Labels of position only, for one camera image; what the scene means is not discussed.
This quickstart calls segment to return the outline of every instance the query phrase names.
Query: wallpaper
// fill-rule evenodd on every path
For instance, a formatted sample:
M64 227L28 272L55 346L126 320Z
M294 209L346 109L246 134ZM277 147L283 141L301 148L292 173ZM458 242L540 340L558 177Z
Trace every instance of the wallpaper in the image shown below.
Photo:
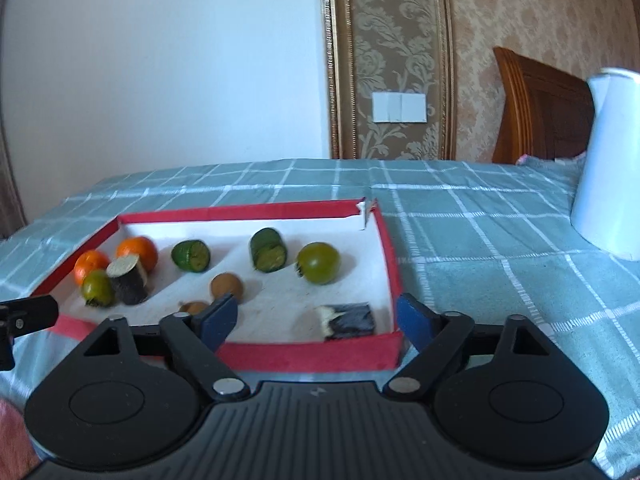
M587 78L603 66L640 69L631 0L451 0L459 160L490 161L504 89L492 48Z
M351 0L361 158L437 158L439 65L435 0ZM428 122L374 123L371 93L427 95Z

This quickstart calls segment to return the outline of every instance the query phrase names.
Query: bedsheet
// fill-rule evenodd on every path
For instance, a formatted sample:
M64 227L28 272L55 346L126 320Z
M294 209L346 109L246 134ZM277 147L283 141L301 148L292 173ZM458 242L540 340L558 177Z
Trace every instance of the bedsheet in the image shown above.
M123 212L375 198L406 291L437 311L459 310L477 322L529 316L599 387L610 425L595 461L618 477L640 463L640 263L598 250L571 227L578 178L576 167L559 164L315 159L109 178L0 244L0 300L28 295ZM0 396L23 406L74 345L49 332L18 339L17 367L0 373ZM241 375L255 385L264 378L381 383L390 373Z

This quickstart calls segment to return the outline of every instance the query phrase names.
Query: orange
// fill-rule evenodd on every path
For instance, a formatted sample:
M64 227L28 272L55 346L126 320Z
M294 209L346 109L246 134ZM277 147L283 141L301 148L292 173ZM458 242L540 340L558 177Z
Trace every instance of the orange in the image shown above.
M96 269L104 270L109 263L110 261L107 255L100 251L91 250L82 253L74 265L74 280L76 280L76 285L82 285L82 282L84 282L89 272Z
M116 258L127 256L127 254L140 256L140 263L145 267L146 272L151 272L158 264L158 249L145 236L135 236L122 241L116 249Z

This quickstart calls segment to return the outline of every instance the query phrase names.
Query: wooden headboard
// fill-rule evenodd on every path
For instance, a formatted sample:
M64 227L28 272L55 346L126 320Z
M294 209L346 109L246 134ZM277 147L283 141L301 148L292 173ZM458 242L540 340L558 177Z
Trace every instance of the wooden headboard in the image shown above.
M593 124L585 81L496 46L506 102L493 161L513 164L520 156L570 157L587 149Z

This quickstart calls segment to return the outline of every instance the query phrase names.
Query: white wall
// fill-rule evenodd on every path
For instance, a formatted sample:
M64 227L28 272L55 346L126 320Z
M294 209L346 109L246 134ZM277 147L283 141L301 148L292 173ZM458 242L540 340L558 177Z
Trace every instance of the white wall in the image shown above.
M7 0L1 45L30 219L116 174L329 155L321 0Z

